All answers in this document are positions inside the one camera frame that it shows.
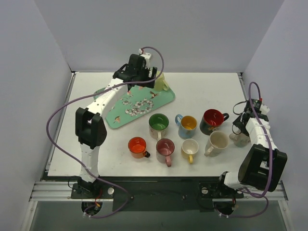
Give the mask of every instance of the blue mug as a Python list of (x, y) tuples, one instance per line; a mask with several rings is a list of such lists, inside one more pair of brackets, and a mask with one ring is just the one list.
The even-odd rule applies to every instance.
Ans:
[(179, 126), (179, 136), (182, 139), (191, 139), (197, 128), (197, 120), (192, 116), (182, 116), (178, 114), (175, 117), (175, 122)]

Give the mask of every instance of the bird print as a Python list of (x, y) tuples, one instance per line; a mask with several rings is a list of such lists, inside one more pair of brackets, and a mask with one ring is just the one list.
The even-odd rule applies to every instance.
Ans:
[(114, 121), (114, 123), (115, 122), (118, 122), (118, 123), (120, 123), (120, 116), (117, 116), (116, 118), (115, 118), (115, 121)]
[(150, 94), (152, 95), (151, 99), (154, 99), (158, 94), (155, 94), (154, 92), (150, 91)]

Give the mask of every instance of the gray floor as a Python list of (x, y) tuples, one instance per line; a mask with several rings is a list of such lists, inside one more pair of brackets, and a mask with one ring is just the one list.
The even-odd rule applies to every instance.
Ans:
[[(265, 203), (238, 202), (237, 214), (250, 215)], [(99, 215), (111, 210), (104, 203)], [(104, 219), (82, 217), (81, 202), (39, 202), (31, 231), (272, 231), (286, 230), (278, 202), (270, 201), (268, 210), (257, 218), (219, 218), (217, 212), (119, 212)]]

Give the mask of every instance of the blue mug handle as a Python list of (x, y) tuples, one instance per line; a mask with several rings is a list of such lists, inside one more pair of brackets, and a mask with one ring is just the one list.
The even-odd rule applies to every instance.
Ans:
[(181, 125), (181, 120), (183, 119), (183, 116), (181, 115), (181, 114), (177, 114), (176, 116), (175, 116), (175, 123), (177, 124), (177, 125)]

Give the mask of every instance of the yellow mug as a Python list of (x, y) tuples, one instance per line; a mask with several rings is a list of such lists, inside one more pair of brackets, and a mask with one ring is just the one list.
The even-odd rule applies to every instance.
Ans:
[(193, 163), (193, 158), (197, 154), (198, 150), (199, 150), (198, 142), (193, 139), (184, 140), (181, 147), (181, 153), (183, 158), (188, 159), (188, 162), (190, 164)]
[(169, 85), (165, 81), (164, 73), (162, 73), (161, 76), (157, 80), (155, 80), (154, 90), (155, 91), (169, 90)]

